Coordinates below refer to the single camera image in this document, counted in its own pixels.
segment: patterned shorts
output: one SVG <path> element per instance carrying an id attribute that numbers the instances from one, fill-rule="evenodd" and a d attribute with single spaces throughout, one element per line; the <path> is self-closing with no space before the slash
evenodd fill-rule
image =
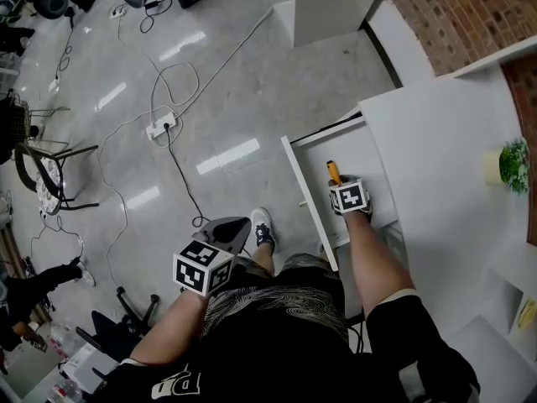
<path id="1" fill-rule="evenodd" d="M 202 336 L 254 303 L 259 310 L 283 308 L 294 317 L 322 324 L 348 342 L 343 285 L 323 259 L 293 255 L 273 277 L 251 259 L 237 257 L 232 278 L 209 302 Z"/>

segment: orange handle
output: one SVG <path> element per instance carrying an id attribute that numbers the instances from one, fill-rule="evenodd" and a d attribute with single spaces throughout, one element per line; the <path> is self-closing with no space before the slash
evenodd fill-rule
<path id="1" fill-rule="evenodd" d="M 337 171 L 336 163 L 332 160 L 327 161 L 326 167 L 328 167 L 328 173 L 330 174 L 331 179 L 340 186 L 342 182 L 341 177 L 339 176 L 339 171 Z"/>

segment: open drawer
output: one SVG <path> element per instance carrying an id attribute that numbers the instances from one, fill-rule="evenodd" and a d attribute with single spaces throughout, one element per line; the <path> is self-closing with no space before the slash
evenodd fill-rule
<path id="1" fill-rule="evenodd" d="M 349 236 L 344 219 L 331 209 L 328 160 L 336 163 L 341 174 L 363 178 L 373 201 L 374 227 L 397 221 L 388 179 L 364 117 L 335 123 L 294 142 L 284 136 L 282 143 L 333 270 L 338 268 L 332 249 L 348 243 Z"/>

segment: white countertop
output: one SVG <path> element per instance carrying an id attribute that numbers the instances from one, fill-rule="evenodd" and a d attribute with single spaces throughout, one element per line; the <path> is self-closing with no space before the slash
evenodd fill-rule
<path id="1" fill-rule="evenodd" d="M 528 197 L 482 178 L 485 151 L 521 135 L 501 70 L 449 76 L 360 103 L 403 229 L 410 272 L 441 334 L 478 314 L 482 280 L 526 238 Z"/>

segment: green plant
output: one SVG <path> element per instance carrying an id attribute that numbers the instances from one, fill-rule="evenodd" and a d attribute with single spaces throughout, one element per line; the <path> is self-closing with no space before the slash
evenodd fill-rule
<path id="1" fill-rule="evenodd" d="M 500 155 L 502 181 L 517 194 L 528 191 L 529 150 L 524 139 L 503 147 Z"/>

